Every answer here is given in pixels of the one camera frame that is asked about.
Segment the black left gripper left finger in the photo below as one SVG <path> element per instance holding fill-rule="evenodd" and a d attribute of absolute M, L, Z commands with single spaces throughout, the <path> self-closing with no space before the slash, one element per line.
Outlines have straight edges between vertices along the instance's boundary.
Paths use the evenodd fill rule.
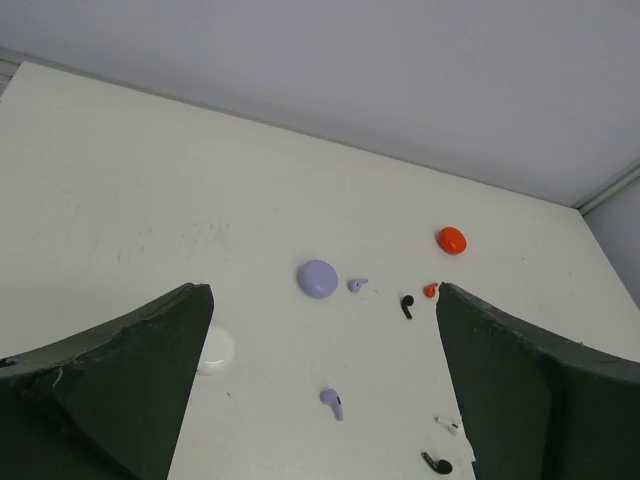
<path fill-rule="evenodd" d="M 4 479 L 165 479 L 214 313 L 184 284 L 1 361 Z"/>

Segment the white earbud charging case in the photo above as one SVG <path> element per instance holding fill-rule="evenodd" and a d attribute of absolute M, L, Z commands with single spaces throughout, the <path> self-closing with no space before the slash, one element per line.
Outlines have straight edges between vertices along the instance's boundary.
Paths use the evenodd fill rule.
<path fill-rule="evenodd" d="M 197 373 L 216 376 L 227 371 L 235 356 L 235 341 L 227 330 L 211 326 L 203 345 Z"/>

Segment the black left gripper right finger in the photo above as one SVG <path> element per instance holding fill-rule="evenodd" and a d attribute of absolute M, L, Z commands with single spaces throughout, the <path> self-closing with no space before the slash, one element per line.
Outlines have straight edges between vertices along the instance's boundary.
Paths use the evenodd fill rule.
<path fill-rule="evenodd" d="M 436 316 L 477 478 L 638 478 L 638 363 L 451 283 Z"/>

